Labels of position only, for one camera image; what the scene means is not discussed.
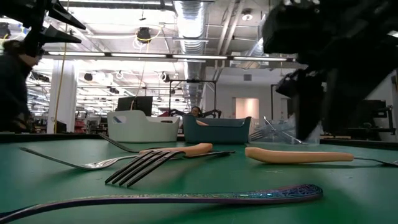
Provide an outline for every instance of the silver fork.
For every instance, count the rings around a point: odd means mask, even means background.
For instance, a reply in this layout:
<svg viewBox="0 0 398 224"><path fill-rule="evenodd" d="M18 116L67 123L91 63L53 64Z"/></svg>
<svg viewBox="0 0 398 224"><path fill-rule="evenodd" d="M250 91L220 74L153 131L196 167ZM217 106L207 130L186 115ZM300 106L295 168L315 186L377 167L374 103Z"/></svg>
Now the silver fork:
<svg viewBox="0 0 398 224"><path fill-rule="evenodd" d="M35 150L32 150L32 149L28 149L26 147L20 147L19 149L22 150L22 151L34 154L36 156L40 156L40 157L49 159L49 160L54 161L54 162L59 162L59 163L61 163L63 165L67 165L67 166L70 166L70 167L73 167L73 168L76 168L76 169L80 169L80 170L100 170L100 169L104 169L104 168L110 167L111 165L115 164L117 161L120 161L120 160L123 160L123 159L130 159L130 158L134 158L134 157L138 156L138 155L123 156L123 157L117 157L117 158L113 158L113 159L106 159L106 160L98 161L98 162L91 162L89 164L77 165L77 164L72 164L70 162L66 162L66 161L51 157L51 156L47 156L45 154L39 153L39 152L37 152Z"/></svg>

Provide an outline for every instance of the ceiling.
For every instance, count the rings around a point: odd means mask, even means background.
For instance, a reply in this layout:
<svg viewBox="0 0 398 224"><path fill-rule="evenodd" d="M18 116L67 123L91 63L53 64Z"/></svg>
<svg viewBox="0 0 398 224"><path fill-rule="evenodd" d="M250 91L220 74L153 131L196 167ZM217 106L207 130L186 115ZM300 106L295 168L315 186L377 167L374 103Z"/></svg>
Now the ceiling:
<svg viewBox="0 0 398 224"><path fill-rule="evenodd" d="M79 2L79 0L70 0L70 2ZM216 53L221 32L223 30L223 15L231 0L216 0L207 4L206 10L206 47L205 54ZM234 12L233 16L238 16L238 23L233 33L233 39L228 46L226 54L233 52L245 52L249 50L258 41L258 25L262 16L268 11L268 1L246 0L243 9L252 9L252 19L244 21L241 19L240 12ZM67 51L90 51L90 52L142 52L142 53L163 53L180 54L181 41L178 40L178 27L176 14L172 11L157 11L146 9L103 9L92 7L71 7L69 11L79 21L87 26L87 30L79 30L68 27L66 31L72 30L73 35L82 40L81 44L67 44ZM18 22L11 23L12 39L23 39L24 33L21 32L21 26ZM46 18L46 24L65 31L65 24L55 19ZM155 37L150 44L141 44L136 39L136 32L140 27L149 27L150 34ZM46 44L46 51L63 51L64 44ZM98 88L79 88L77 96L77 106L84 110L94 113L104 113L114 110L117 105L117 99L120 96L130 95L153 95L158 104L154 111L160 113L162 108L168 107L169 84L160 80L159 75L166 73L174 79L185 79L184 62L138 62L138 61L105 61L105 60L76 60L76 68L79 72L79 86L93 85ZM34 71L45 75L51 80L53 61L43 59L40 64L34 67ZM206 79L211 79L214 74L214 67L206 68ZM84 79L86 73L92 73L94 76L112 76L111 83L121 90L119 94L109 92L108 81L101 78L95 78L88 82ZM244 82L242 75L252 74L252 82ZM281 69L249 69L226 67L221 72L218 80L220 84L225 85L269 85L280 80ZM28 84L41 83L44 87L29 87L29 92L34 96L34 102L31 100L32 108L35 111L46 111L50 88L45 83L38 80L28 79ZM147 90L138 90L138 87L146 86ZM189 100L188 86L181 83L176 88L173 96L172 107L182 111L188 111L191 106Z"/></svg>

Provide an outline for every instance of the desk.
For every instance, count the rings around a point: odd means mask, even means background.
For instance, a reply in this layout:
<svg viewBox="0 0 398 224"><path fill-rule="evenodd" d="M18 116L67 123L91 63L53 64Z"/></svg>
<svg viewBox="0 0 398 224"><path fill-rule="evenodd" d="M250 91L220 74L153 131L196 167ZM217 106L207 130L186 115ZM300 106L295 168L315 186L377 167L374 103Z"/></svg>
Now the desk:
<svg viewBox="0 0 398 224"><path fill-rule="evenodd" d="M137 151L184 146L184 142L125 144ZM240 192L287 185L316 184L325 196L314 202L271 206L206 204L102 205L69 208L23 218L15 223L398 223L398 169L367 161L306 165L266 165L244 156L244 146L215 145L236 150L228 157L169 161L130 189L105 185L110 168L82 172L18 150L25 146L77 164L129 155L105 140L77 139L0 144L0 211L76 197L128 194ZM398 151L333 145L262 145L271 150L340 151L387 161Z"/></svg>

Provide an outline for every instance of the monitor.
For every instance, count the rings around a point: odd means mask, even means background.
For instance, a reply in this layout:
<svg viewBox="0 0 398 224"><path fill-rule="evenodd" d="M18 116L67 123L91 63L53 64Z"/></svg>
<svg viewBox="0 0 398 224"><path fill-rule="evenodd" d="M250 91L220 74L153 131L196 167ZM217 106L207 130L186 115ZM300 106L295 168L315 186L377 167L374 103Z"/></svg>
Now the monitor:
<svg viewBox="0 0 398 224"><path fill-rule="evenodd" d="M130 96L118 100L116 111L141 110L146 116L152 115L153 96Z"/></svg>

